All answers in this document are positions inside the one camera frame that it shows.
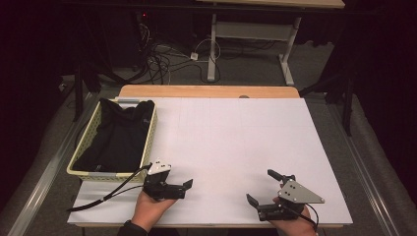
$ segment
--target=white paper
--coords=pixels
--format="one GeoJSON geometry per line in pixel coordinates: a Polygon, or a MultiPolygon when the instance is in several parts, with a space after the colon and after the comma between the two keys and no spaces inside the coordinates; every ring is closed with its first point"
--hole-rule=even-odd
{"type": "MultiPolygon", "coordinates": [[[[260,222],[246,194],[271,204],[280,189],[268,169],[294,174],[297,181],[326,200],[315,204],[322,224],[350,224],[351,216],[334,177],[304,99],[162,98],[150,161],[172,165],[168,184],[194,179],[160,225],[236,226],[260,222]]],[[[75,206],[88,204],[117,187],[84,182],[75,206]]],[[[76,224],[114,224],[130,219],[139,190],[100,206],[73,212],[76,224]]]]}

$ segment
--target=wooden table edge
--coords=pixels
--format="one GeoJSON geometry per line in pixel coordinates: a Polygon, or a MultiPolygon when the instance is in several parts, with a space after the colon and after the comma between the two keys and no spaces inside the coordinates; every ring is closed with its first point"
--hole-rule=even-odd
{"type": "MultiPolygon", "coordinates": [[[[79,227],[122,227],[123,223],[74,223],[79,227]]],[[[319,228],[341,228],[344,224],[319,224],[319,228]]],[[[274,228],[271,224],[156,224],[154,228],[274,228]]]]}
{"type": "Polygon", "coordinates": [[[267,5],[278,7],[295,7],[295,8],[321,8],[321,9],[343,9],[345,3],[342,0],[318,0],[318,1],[268,1],[268,0],[198,0],[206,3],[223,3],[223,4],[250,4],[250,5],[267,5]]]}
{"type": "Polygon", "coordinates": [[[157,86],[127,85],[119,96],[131,97],[212,97],[212,98],[300,98],[293,87],[242,86],[157,86]]]}

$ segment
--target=black fabric inside basket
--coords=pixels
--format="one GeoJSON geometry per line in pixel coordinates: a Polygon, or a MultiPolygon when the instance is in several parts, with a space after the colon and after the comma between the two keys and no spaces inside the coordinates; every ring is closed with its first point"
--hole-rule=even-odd
{"type": "Polygon", "coordinates": [[[151,100],[123,109],[119,104],[100,99],[101,123],[91,145],[75,161],[73,170],[88,172],[135,172],[142,154],[154,110],[151,100]]]}

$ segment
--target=table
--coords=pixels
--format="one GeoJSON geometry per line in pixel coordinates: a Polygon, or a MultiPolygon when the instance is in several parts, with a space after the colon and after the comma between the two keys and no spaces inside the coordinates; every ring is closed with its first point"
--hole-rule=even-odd
{"type": "MultiPolygon", "coordinates": [[[[214,0],[218,3],[224,3],[225,1],[232,1],[232,0],[224,0],[224,2],[219,2],[220,0],[214,0]]],[[[300,18],[301,16],[305,15],[314,15],[314,16],[338,16],[341,18],[356,18],[356,17],[366,17],[366,16],[376,16],[379,11],[373,10],[366,10],[366,11],[334,11],[343,8],[344,3],[341,0],[315,0],[315,1],[308,1],[308,0],[253,0],[247,1],[247,4],[237,4],[234,6],[225,6],[222,4],[216,5],[216,2],[209,1],[210,3],[214,3],[214,5],[195,5],[195,4],[186,4],[186,5],[177,5],[173,4],[154,4],[154,3],[115,3],[115,2],[96,2],[96,1],[79,1],[79,0],[64,0],[62,4],[67,7],[72,7],[76,9],[87,9],[87,8],[94,8],[94,9],[107,9],[107,10],[157,10],[157,11],[185,11],[185,12],[193,12],[193,13],[210,13],[210,14],[282,14],[286,16],[294,16],[300,18]]],[[[213,58],[213,45],[211,46],[211,53],[210,56],[213,58]]],[[[289,52],[291,51],[291,47],[287,47],[287,50],[284,55],[281,56],[280,64],[281,68],[283,68],[282,72],[284,76],[290,76],[290,70],[286,64],[287,56],[289,56],[289,52]]],[[[214,75],[215,64],[213,62],[210,63],[209,74],[208,77],[212,77],[214,75]]],[[[83,97],[81,93],[82,89],[82,77],[80,74],[80,67],[81,63],[78,62],[78,69],[76,70],[76,116],[75,120],[79,118],[81,113],[83,112],[83,97]]],[[[116,82],[126,85],[127,82],[120,80],[120,78],[112,74],[110,77],[115,80],[116,82]]],[[[343,90],[346,94],[346,104],[344,105],[344,114],[343,114],[343,126],[346,130],[346,133],[350,135],[350,104],[352,99],[352,91],[353,91],[353,83],[351,83],[351,76],[348,77],[348,84],[349,86],[345,86],[341,84],[340,87],[342,89],[337,89],[337,91],[329,91],[327,95],[327,99],[331,94],[333,98],[331,99],[330,103],[334,103],[335,99],[342,98],[342,92],[339,90],[343,90]]],[[[286,82],[288,85],[293,84],[290,77],[287,77],[286,82]]],[[[308,88],[304,88],[302,92],[300,92],[301,96],[315,90],[316,88],[323,88],[328,83],[322,83],[318,85],[312,85],[308,88]]]]}
{"type": "MultiPolygon", "coordinates": [[[[308,108],[295,88],[125,86],[120,96],[155,101],[158,123],[150,161],[165,157],[172,164],[170,184],[194,179],[186,199],[156,226],[271,227],[258,220],[246,201],[251,194],[261,205],[270,204],[276,196],[279,183],[267,175],[269,168],[295,174],[298,182],[327,200],[314,205],[321,227],[352,223],[308,108]],[[236,114],[254,115],[242,115],[237,122],[236,114]]],[[[75,206],[99,199],[116,186],[85,181],[75,206]]],[[[138,192],[72,212],[68,222],[120,226],[133,214],[138,192]]]]}
{"type": "MultiPolygon", "coordinates": [[[[254,4],[268,6],[283,6],[296,8],[344,8],[341,0],[198,0],[215,4],[254,4]]],[[[267,25],[249,23],[219,22],[216,14],[212,14],[211,19],[211,44],[210,58],[208,60],[208,81],[215,81],[215,39],[217,37],[235,38],[254,38],[265,40],[286,41],[287,46],[284,54],[279,54],[279,64],[282,69],[283,77],[288,86],[294,86],[294,80],[288,66],[288,57],[294,44],[295,36],[301,23],[301,17],[294,20],[293,25],[267,25]]]]}

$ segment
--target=wicker basket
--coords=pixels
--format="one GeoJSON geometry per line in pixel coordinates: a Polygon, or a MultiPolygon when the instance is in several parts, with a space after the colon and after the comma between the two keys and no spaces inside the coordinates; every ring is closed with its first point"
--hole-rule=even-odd
{"type": "MultiPolygon", "coordinates": [[[[91,145],[92,140],[97,134],[97,127],[101,123],[101,105],[98,103],[94,112],[92,113],[89,124],[84,131],[84,134],[80,140],[80,143],[77,146],[76,151],[74,152],[73,157],[71,158],[70,163],[67,166],[67,173],[71,175],[76,175],[82,180],[89,181],[111,181],[111,182],[122,182],[126,180],[133,173],[106,173],[106,172],[87,172],[87,171],[78,171],[73,170],[73,165],[78,158],[84,153],[84,151],[91,145]]],[[[149,131],[147,136],[147,141],[145,143],[144,153],[142,154],[142,160],[140,167],[149,164],[149,155],[153,142],[153,135],[155,132],[157,123],[156,107],[153,109],[149,131]]],[[[143,183],[146,177],[146,171],[142,171],[137,176],[135,176],[131,181],[143,183]]]]}

